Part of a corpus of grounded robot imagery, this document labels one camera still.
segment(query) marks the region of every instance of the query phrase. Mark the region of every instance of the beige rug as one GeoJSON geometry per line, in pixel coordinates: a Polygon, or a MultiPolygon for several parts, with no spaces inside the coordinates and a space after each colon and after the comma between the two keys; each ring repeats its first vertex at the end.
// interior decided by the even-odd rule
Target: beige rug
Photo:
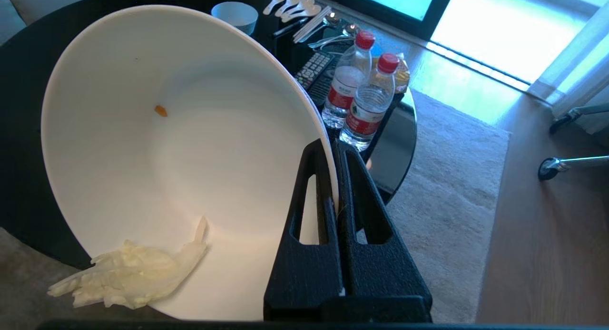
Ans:
{"type": "MultiPolygon", "coordinates": [[[[413,165],[388,210],[433,295],[437,323],[473,322],[489,249],[509,134],[413,92],[413,165]]],[[[50,319],[167,319],[152,308],[73,309],[46,295],[76,272],[0,228],[0,329],[32,330],[50,319]]]]}
{"type": "Polygon", "coordinates": [[[473,323],[510,134],[413,98],[417,147],[387,211],[431,291],[434,323],[473,323]]]}

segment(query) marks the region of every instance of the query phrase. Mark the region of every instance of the water bottle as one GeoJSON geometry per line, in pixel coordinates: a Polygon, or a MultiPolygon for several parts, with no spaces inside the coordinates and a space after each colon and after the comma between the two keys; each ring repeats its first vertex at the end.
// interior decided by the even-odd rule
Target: water bottle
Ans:
{"type": "Polygon", "coordinates": [[[374,34],[365,30],[360,31],[355,37],[355,44],[346,50],[336,64],[332,86],[322,111],[322,119],[326,127],[342,128],[357,87],[370,74],[372,66],[370,49],[373,44],[374,34]]]}
{"type": "Polygon", "coordinates": [[[359,152],[368,148],[391,104],[395,90],[393,73],[399,63],[398,57],[391,53],[381,55],[368,81],[360,85],[355,92],[339,138],[355,146],[359,152]]]}

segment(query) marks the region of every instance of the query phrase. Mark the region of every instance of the curtain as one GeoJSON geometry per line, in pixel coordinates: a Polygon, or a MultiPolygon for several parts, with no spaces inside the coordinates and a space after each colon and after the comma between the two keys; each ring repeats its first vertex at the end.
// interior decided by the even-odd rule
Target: curtain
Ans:
{"type": "MultiPolygon", "coordinates": [[[[552,105],[555,117],[572,107],[609,103],[609,2],[592,16],[529,92],[552,105]]],[[[609,113],[583,116],[577,123],[594,134],[609,126],[609,113]]]]}

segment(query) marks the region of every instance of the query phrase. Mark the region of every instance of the white bowl small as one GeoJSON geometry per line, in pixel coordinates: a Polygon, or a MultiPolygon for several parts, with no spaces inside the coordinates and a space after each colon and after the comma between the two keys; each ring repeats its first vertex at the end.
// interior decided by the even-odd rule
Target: white bowl small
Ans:
{"type": "Polygon", "coordinates": [[[256,28],[258,12],[251,5],[239,1],[225,1],[211,9],[211,16],[220,19],[245,34],[252,35],[256,28]]]}
{"type": "Polygon", "coordinates": [[[337,205],[311,100],[257,42],[198,11],[146,5],[87,27],[50,76],[41,129],[55,198],[90,256],[125,239],[177,252],[207,216],[208,254],[152,304],[179,319],[262,319],[300,156],[319,138],[337,205]]]}

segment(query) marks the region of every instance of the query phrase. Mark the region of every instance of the orange food speck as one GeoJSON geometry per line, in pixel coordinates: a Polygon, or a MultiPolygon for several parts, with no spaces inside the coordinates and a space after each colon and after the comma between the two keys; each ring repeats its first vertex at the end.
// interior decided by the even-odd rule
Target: orange food speck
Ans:
{"type": "Polygon", "coordinates": [[[160,105],[157,105],[154,108],[154,111],[156,111],[157,114],[161,115],[161,117],[167,117],[167,110],[165,110],[165,108],[161,107],[160,105]]]}

